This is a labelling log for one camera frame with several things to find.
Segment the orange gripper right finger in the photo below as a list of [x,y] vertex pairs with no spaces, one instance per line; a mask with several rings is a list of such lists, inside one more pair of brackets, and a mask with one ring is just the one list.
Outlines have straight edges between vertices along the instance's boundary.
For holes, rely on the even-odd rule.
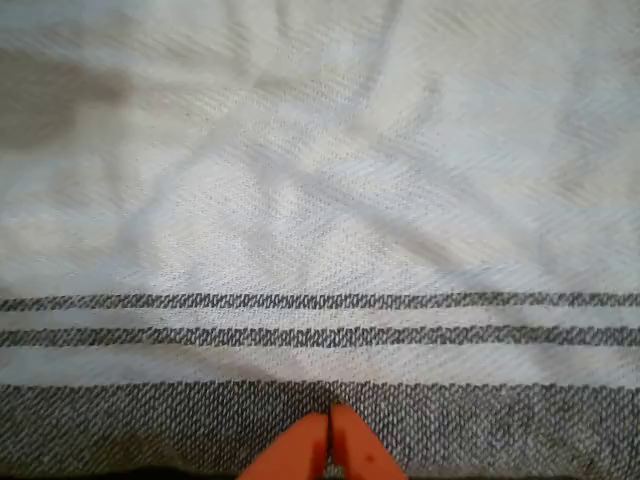
[[358,413],[345,404],[330,410],[332,461],[349,480],[403,480],[406,474]]

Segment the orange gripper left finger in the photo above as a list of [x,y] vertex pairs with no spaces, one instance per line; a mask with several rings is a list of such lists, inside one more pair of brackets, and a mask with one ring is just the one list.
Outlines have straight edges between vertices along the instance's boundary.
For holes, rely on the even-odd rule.
[[242,480],[312,480],[327,461],[329,416],[311,413],[281,433],[238,476]]

